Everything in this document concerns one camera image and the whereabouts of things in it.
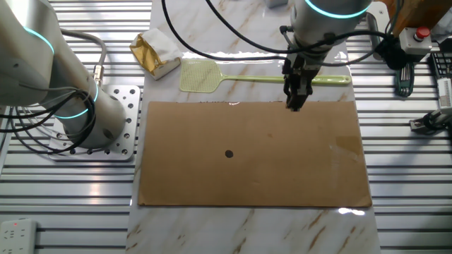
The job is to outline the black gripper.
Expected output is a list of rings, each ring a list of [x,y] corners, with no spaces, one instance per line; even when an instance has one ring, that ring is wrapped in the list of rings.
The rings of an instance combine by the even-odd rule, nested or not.
[[[286,106],[291,103],[292,111],[299,111],[308,96],[312,94],[312,80],[318,74],[320,66],[307,61],[301,56],[287,56],[282,74],[284,78],[283,92],[286,95]]]

